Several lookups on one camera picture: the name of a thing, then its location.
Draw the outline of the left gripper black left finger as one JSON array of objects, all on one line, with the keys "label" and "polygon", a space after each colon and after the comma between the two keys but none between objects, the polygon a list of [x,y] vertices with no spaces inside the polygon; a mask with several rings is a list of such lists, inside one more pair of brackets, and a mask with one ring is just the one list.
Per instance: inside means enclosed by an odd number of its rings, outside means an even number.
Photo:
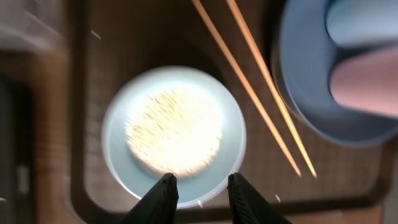
[{"label": "left gripper black left finger", "polygon": [[119,224],[173,224],[177,202],[177,178],[166,173]]}]

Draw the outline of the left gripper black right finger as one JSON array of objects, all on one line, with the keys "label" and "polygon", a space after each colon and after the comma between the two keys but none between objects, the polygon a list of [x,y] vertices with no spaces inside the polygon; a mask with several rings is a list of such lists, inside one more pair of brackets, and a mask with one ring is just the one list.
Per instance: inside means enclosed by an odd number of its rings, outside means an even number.
[{"label": "left gripper black right finger", "polygon": [[240,173],[229,175],[228,197],[233,224],[291,224]]}]

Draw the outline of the light blue bowl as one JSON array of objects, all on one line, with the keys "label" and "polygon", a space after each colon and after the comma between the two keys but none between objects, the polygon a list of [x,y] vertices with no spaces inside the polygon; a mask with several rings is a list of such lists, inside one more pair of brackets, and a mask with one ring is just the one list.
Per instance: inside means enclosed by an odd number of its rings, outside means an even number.
[{"label": "light blue bowl", "polygon": [[229,90],[191,67],[165,66],[127,82],[104,116],[101,145],[117,182],[142,199],[167,173],[176,176],[178,208],[224,191],[241,167],[246,125]]}]

